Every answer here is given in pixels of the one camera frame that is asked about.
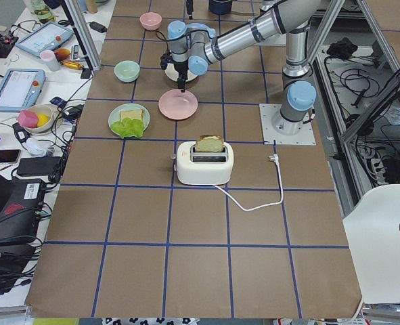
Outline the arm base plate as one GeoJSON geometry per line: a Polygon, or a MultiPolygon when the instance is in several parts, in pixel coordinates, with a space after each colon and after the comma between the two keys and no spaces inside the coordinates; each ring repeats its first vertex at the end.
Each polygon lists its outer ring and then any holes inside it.
{"type": "Polygon", "coordinates": [[[281,104],[259,104],[263,143],[269,145],[315,146],[313,126],[307,112],[303,120],[290,122],[281,116],[281,104]]]}

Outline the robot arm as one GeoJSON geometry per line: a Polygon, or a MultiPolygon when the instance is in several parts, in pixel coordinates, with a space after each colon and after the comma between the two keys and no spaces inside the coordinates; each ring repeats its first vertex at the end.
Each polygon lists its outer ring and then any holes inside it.
{"type": "Polygon", "coordinates": [[[174,20],[167,26],[166,51],[160,57],[163,71],[172,64],[177,73],[177,88],[185,92],[188,74],[202,76],[210,65],[276,35],[304,33],[320,1],[276,1],[257,17],[223,33],[203,23],[174,20]]]}

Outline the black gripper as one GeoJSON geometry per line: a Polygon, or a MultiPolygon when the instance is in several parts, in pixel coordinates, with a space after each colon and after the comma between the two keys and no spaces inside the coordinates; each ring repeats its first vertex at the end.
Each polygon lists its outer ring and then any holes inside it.
{"type": "Polygon", "coordinates": [[[160,57],[160,66],[161,69],[165,70],[167,68],[168,63],[172,63],[175,67],[175,70],[179,73],[179,77],[177,79],[177,86],[181,90],[182,93],[185,92],[185,83],[187,80],[187,72],[188,72],[188,55],[187,51],[176,53],[171,50],[167,50],[160,57]]]}

